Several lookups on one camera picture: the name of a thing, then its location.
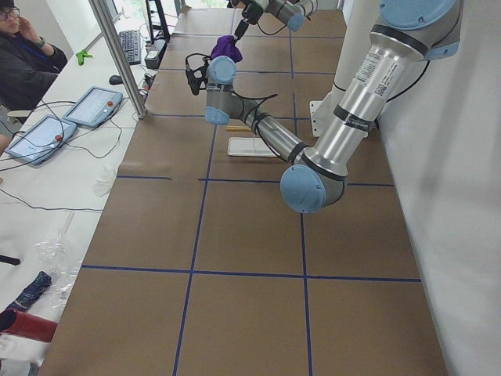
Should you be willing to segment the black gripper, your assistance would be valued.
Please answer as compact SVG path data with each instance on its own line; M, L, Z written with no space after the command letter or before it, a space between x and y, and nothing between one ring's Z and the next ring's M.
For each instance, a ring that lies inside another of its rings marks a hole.
M269 6L268 0L247 0L243 1L244 8L242 17L246 21L240 21L234 31L234 38L241 39L246 31L247 24L256 24Z

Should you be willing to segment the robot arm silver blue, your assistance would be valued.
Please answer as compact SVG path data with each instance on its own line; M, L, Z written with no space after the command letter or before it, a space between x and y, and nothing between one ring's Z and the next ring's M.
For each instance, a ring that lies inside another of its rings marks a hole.
M240 120L288 161L280 181L281 194L300 213L317 212L342 197L348 161L374 127L406 69L418 61L456 53L463 3L380 2L369 32L369 50L340 102L329 108L316 143L309 146L262 111L258 100L236 94L233 81L242 59L236 43L262 14L272 14L295 31L316 8L314 1L249 2L235 32L217 40L202 75L207 93L206 120L214 125Z
M305 19L318 9L316 0L283 1L251 0L243 1L242 20L234 31L234 39L240 40L250 25L257 25L262 15L269 13L290 31L298 31Z

